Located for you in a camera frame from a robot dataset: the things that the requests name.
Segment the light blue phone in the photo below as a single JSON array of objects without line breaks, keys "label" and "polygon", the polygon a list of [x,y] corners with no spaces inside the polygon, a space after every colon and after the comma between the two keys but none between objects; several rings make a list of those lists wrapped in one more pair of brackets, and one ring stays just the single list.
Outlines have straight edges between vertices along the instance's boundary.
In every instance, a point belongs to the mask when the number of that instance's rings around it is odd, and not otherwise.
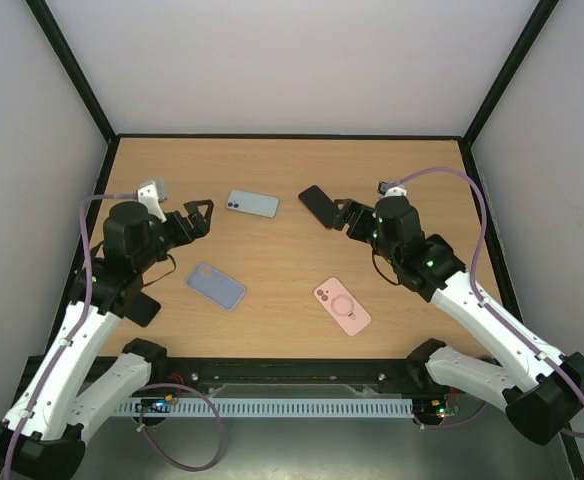
[{"label": "light blue phone", "polygon": [[226,201],[229,210],[265,218],[274,218],[278,206],[277,197],[244,190],[232,190]]}]

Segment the lavender phone case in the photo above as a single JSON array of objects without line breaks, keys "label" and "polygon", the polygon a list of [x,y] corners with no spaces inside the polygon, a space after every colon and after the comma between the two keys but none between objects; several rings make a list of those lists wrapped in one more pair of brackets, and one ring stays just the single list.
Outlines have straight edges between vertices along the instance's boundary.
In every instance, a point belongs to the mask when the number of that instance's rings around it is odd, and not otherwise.
[{"label": "lavender phone case", "polygon": [[246,294],[243,284],[207,263],[199,263],[185,285],[225,311],[233,311]]}]

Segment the dark phone magenta edge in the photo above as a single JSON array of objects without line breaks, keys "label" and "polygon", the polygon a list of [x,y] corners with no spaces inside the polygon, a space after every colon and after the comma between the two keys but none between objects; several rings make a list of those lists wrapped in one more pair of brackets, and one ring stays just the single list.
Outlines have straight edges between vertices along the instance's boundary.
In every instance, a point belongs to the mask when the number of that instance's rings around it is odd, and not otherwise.
[{"label": "dark phone magenta edge", "polygon": [[326,195],[317,185],[312,185],[298,194],[298,199],[315,219],[326,229],[341,231],[340,204]]}]

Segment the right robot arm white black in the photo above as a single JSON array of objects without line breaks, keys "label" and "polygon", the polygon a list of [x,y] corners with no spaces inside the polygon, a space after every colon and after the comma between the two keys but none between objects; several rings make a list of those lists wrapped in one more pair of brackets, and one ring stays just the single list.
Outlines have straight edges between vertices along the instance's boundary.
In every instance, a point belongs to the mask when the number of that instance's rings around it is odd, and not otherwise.
[{"label": "right robot arm white black", "polygon": [[476,282],[453,248],[426,235],[418,211],[404,196],[375,206],[335,203],[334,227],[372,247],[399,285],[454,318],[495,358],[489,364],[438,340],[415,350],[408,367],[417,390],[451,386],[503,411],[526,439],[546,445],[584,406],[584,355],[564,354],[528,330]]}]

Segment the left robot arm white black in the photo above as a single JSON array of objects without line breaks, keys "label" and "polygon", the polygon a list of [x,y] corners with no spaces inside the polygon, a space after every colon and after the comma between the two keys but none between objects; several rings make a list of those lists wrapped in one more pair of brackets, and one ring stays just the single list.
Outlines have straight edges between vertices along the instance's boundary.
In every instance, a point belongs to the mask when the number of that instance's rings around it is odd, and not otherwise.
[{"label": "left robot arm white black", "polygon": [[170,259],[175,247],[209,233],[214,203],[185,203],[166,213],[159,201],[117,194],[103,223],[103,239],[84,248],[84,267],[71,288],[63,322],[38,370],[0,420],[2,476],[69,479],[86,447],[124,400],[143,390],[182,390],[167,380],[166,348],[129,342],[90,386],[84,381],[98,353],[123,319],[145,327],[160,305],[143,291],[144,275]]}]

